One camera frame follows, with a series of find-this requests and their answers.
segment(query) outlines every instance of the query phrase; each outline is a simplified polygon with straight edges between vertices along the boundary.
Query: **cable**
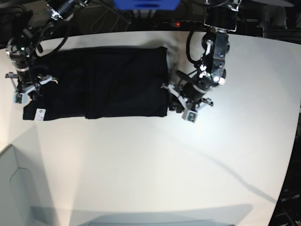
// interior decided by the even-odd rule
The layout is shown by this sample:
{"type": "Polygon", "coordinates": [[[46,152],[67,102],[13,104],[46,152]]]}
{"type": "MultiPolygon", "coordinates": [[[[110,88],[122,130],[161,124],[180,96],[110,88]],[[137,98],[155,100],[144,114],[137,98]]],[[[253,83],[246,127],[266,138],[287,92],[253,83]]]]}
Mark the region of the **cable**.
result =
{"type": "Polygon", "coordinates": [[[300,16],[300,14],[301,14],[301,12],[300,12],[300,13],[298,13],[298,14],[296,14],[296,17],[295,17],[295,26],[297,25],[297,20],[298,20],[298,18],[299,18],[299,16],[300,16]]]}
{"type": "Polygon", "coordinates": [[[8,8],[20,8],[24,13],[27,11],[26,8],[23,5],[20,5],[20,6],[11,6],[11,7],[8,7],[8,8]]]}
{"type": "Polygon", "coordinates": [[[226,5],[228,3],[228,0],[225,0],[224,2],[221,2],[217,5],[208,5],[208,4],[202,4],[202,3],[198,3],[195,0],[190,0],[191,2],[193,2],[194,4],[198,5],[198,6],[203,6],[203,7],[207,7],[207,8],[216,8],[216,7],[220,7],[223,5],[226,5]]]}
{"type": "Polygon", "coordinates": [[[192,75],[192,74],[195,73],[195,72],[197,72],[197,70],[194,70],[194,71],[190,72],[190,73],[187,74],[187,75],[188,75],[188,76],[189,76],[189,75],[192,75]]]}
{"type": "Polygon", "coordinates": [[[244,17],[243,12],[242,12],[242,11],[239,11],[239,12],[240,12],[240,14],[241,14],[241,16],[242,16],[242,18],[243,18],[243,20],[244,20],[244,23],[245,23],[245,31],[246,31],[246,35],[248,35],[248,27],[247,27],[247,24],[246,24],[246,19],[245,19],[245,17],[244,17]]]}
{"type": "Polygon", "coordinates": [[[107,9],[107,10],[105,10],[105,12],[103,12],[103,13],[100,15],[100,17],[99,17],[98,19],[96,19],[96,20],[94,21],[94,23],[93,23],[93,24],[91,25],[91,27],[90,27],[90,31],[91,31],[92,34],[99,33],[99,32],[102,30],[103,25],[104,25],[104,22],[105,22],[106,18],[108,17],[108,15],[109,15],[109,10],[107,9]],[[104,17],[103,22],[101,23],[101,25],[100,25],[97,29],[95,29],[96,24],[97,24],[103,17],[104,17]]]}
{"type": "Polygon", "coordinates": [[[178,82],[178,84],[177,84],[177,90],[178,91],[180,91],[180,84],[181,84],[182,81],[183,81],[183,79],[180,79],[179,82],[178,82]]]}
{"type": "Polygon", "coordinates": [[[57,53],[61,47],[63,47],[63,45],[66,43],[66,41],[68,40],[69,36],[70,36],[70,33],[71,33],[71,29],[72,29],[72,23],[68,23],[68,28],[67,28],[67,31],[65,33],[65,36],[62,40],[62,42],[54,49],[52,50],[50,53],[44,55],[44,56],[40,56],[40,57],[51,57],[53,56],[55,53],[57,53]]]}
{"type": "Polygon", "coordinates": [[[126,18],[121,12],[119,12],[118,10],[112,8],[107,3],[105,3],[103,0],[98,0],[98,1],[99,2],[97,2],[97,1],[91,1],[91,2],[106,7],[112,13],[115,13],[118,16],[120,16],[120,18],[123,19],[127,24],[131,24],[132,23],[131,20],[129,20],[128,18],[126,18]]]}
{"type": "MultiPolygon", "coordinates": [[[[94,23],[93,23],[93,24],[91,25],[91,27],[90,27],[91,33],[96,34],[96,33],[99,33],[99,32],[103,29],[104,23],[106,22],[106,19],[107,19],[109,13],[110,13],[110,11],[109,11],[108,9],[105,10],[105,11],[100,15],[100,17],[94,21],[94,23]],[[102,23],[100,24],[99,27],[96,27],[96,25],[100,22],[101,19],[103,19],[103,20],[102,20],[102,23]]],[[[129,12],[127,12],[127,11],[123,11],[123,12],[121,12],[121,13],[122,13],[122,14],[128,13],[128,14],[130,15],[130,17],[131,17],[131,14],[130,14],[129,12]]],[[[118,23],[119,23],[119,21],[120,21],[120,17],[117,16],[117,19],[116,19],[114,25],[112,26],[112,28],[110,29],[109,32],[112,32],[115,28],[116,28],[116,31],[118,32],[118,23]]]]}
{"type": "Polygon", "coordinates": [[[26,59],[26,64],[28,65],[28,74],[29,74],[29,78],[30,78],[37,94],[40,96],[39,88],[38,88],[37,84],[34,82],[34,79],[32,77],[32,72],[31,72],[31,65],[32,65],[31,61],[32,61],[33,53],[34,53],[34,48],[32,47],[32,45],[30,45],[29,49],[30,49],[29,50],[29,58],[26,59]]]}
{"type": "Polygon", "coordinates": [[[290,33],[288,36],[286,36],[285,38],[291,37],[296,31],[293,31],[292,33],[290,33]]]}
{"type": "Polygon", "coordinates": [[[189,62],[195,65],[198,63],[198,61],[193,60],[190,56],[190,42],[191,42],[191,38],[192,38],[193,34],[194,34],[194,31],[191,31],[189,33],[187,41],[186,41],[186,56],[187,56],[187,59],[189,60],[189,62]]]}

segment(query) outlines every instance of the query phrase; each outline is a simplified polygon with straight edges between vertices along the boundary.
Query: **blue box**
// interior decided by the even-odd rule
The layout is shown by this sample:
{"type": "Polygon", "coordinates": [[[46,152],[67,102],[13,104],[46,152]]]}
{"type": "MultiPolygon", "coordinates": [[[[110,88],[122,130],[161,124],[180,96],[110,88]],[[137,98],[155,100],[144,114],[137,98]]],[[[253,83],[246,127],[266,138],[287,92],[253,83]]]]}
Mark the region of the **blue box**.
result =
{"type": "Polygon", "coordinates": [[[180,0],[114,0],[115,7],[121,10],[157,9],[175,10],[180,0]]]}

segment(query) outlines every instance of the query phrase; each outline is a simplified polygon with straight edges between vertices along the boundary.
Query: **wire bundle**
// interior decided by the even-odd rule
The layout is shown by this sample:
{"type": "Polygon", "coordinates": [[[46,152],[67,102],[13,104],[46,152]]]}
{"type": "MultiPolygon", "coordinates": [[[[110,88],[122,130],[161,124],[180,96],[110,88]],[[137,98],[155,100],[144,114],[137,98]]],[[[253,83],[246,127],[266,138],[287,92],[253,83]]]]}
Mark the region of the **wire bundle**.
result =
{"type": "Polygon", "coordinates": [[[198,5],[198,6],[203,6],[203,7],[207,7],[207,8],[216,8],[216,7],[226,5],[228,3],[228,0],[225,0],[221,3],[219,3],[219,4],[216,4],[216,5],[208,5],[208,4],[198,3],[195,0],[190,0],[190,1],[193,2],[194,4],[198,5]]]}
{"type": "Polygon", "coordinates": [[[112,28],[110,29],[109,32],[112,32],[114,29],[116,29],[116,31],[118,31],[118,24],[119,24],[120,19],[122,19],[123,21],[125,21],[126,24],[127,24],[127,26],[126,26],[126,28],[124,30],[126,32],[127,29],[128,29],[128,26],[131,24],[131,19],[128,19],[127,17],[125,17],[124,14],[129,14],[130,17],[131,17],[131,14],[129,12],[126,12],[126,11],[120,12],[119,10],[117,10],[116,8],[112,8],[111,6],[109,6],[107,3],[105,3],[102,0],[98,0],[98,1],[99,2],[92,1],[92,3],[94,3],[96,5],[99,5],[101,7],[105,7],[106,10],[91,25],[91,28],[90,28],[91,33],[93,33],[93,34],[99,33],[103,29],[104,24],[107,21],[107,17],[108,17],[108,15],[109,15],[110,12],[116,14],[117,15],[117,19],[116,19],[114,25],[112,26],[112,28]]]}

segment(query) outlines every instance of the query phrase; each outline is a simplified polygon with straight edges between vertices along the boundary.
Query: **black cloth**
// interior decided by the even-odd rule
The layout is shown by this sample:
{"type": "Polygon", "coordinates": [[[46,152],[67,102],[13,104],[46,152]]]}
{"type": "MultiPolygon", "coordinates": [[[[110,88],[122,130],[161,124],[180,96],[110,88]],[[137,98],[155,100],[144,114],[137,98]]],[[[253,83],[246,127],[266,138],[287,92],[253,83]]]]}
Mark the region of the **black cloth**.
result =
{"type": "Polygon", "coordinates": [[[168,91],[161,88],[168,83],[166,48],[67,50],[37,63],[59,83],[41,86],[42,97],[24,107],[24,120],[34,120],[37,108],[46,109],[45,121],[167,115],[168,91]]]}

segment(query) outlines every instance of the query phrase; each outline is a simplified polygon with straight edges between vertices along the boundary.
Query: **white label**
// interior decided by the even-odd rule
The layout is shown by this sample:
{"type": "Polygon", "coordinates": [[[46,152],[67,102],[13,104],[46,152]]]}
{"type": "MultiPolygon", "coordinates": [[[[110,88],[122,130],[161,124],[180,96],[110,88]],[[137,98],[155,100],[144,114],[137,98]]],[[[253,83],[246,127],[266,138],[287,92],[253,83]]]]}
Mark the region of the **white label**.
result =
{"type": "Polygon", "coordinates": [[[37,108],[36,115],[34,116],[35,121],[44,121],[46,109],[37,108]]]}

